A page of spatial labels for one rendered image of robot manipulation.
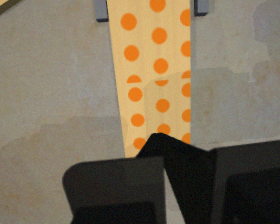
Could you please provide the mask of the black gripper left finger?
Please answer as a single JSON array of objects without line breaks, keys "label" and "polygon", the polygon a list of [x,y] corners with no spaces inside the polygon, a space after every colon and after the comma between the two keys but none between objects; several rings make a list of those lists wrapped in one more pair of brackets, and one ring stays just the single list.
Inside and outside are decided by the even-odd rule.
[{"label": "black gripper left finger", "polygon": [[157,133],[135,157],[74,164],[62,185],[73,215],[80,207],[151,201],[156,224],[167,224],[164,157]]}]

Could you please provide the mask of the orange polka-dot strip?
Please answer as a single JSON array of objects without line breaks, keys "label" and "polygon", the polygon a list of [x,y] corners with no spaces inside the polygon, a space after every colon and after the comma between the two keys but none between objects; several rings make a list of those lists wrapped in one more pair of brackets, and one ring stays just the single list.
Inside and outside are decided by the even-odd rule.
[{"label": "orange polka-dot strip", "polygon": [[190,0],[107,0],[125,158],[152,133],[190,144]]}]

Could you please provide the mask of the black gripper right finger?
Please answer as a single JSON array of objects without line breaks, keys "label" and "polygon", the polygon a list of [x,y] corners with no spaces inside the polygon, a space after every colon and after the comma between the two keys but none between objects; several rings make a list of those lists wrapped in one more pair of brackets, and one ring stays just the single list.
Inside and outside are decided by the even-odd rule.
[{"label": "black gripper right finger", "polygon": [[280,168],[280,140],[202,150],[162,132],[157,134],[185,224],[221,224],[230,175]]}]

